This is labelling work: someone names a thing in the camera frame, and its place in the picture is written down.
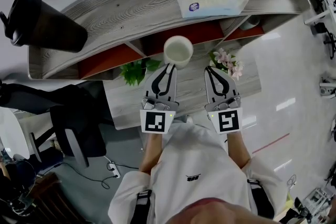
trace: wooden tabletop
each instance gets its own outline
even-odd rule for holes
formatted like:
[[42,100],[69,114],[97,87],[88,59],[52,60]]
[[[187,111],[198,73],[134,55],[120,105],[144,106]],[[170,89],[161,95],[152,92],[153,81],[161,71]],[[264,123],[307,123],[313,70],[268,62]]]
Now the wooden tabletop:
[[[223,44],[226,51],[230,51],[236,55],[237,60],[244,63],[243,75],[236,82],[240,95],[246,97],[260,92],[261,85],[252,47],[246,45],[240,49],[237,47],[234,49],[227,46],[228,42]],[[206,48],[203,45],[195,46],[190,63],[184,69],[177,71],[176,102],[180,106],[176,116],[201,111],[208,104],[204,68],[209,65],[210,58],[205,52]],[[123,77],[117,77],[113,81],[104,81],[106,97],[117,130],[140,126],[139,110],[143,98],[143,87],[151,74],[148,72],[139,86],[126,85]],[[162,81],[162,87],[166,86],[166,77]]]

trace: potted plant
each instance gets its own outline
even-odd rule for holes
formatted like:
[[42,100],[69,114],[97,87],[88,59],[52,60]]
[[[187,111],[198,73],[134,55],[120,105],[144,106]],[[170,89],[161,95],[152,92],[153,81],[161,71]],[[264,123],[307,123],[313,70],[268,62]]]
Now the potted plant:
[[126,84],[138,85],[144,79],[146,70],[155,71],[158,69],[161,61],[145,58],[134,62],[126,63],[120,67],[121,75],[124,77]]
[[230,77],[239,80],[244,66],[241,61],[236,60],[234,55],[227,54],[223,48],[220,48],[218,51],[209,52],[209,56],[211,58],[210,66],[216,67]]

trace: person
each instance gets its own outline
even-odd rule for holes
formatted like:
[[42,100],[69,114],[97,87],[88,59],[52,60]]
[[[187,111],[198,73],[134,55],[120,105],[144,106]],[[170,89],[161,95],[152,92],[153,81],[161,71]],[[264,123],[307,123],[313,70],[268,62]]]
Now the person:
[[14,163],[5,164],[0,159],[0,185],[3,186],[0,192],[0,199],[11,201],[19,196],[19,193],[28,190],[34,182],[36,175],[45,169],[51,168],[63,162],[63,153],[50,147],[40,153],[40,162],[35,154],[29,159],[18,160]]
[[228,154],[220,135],[191,122],[173,123],[169,135],[163,148],[163,136],[149,134],[139,171],[111,201],[113,224],[275,223],[287,186],[250,157],[241,132],[227,134]]

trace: black strap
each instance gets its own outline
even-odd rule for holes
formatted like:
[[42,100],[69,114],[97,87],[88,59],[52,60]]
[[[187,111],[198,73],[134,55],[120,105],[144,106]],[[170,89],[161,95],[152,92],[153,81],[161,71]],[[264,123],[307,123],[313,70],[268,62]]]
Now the black strap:
[[274,208],[260,182],[254,179],[248,179],[247,182],[251,186],[253,199],[257,206],[258,216],[274,219]]
[[144,190],[138,193],[136,199],[136,206],[134,210],[134,215],[131,220],[131,224],[146,224],[149,208],[151,206],[151,197],[152,191],[150,189]]

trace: black tumbler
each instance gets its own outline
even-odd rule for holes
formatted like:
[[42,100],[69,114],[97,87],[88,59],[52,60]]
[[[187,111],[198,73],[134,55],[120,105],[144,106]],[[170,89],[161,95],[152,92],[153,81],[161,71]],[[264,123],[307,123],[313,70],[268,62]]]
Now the black tumbler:
[[15,46],[79,52],[88,39],[84,27],[42,0],[14,0],[8,19],[3,12],[0,18],[6,37]]

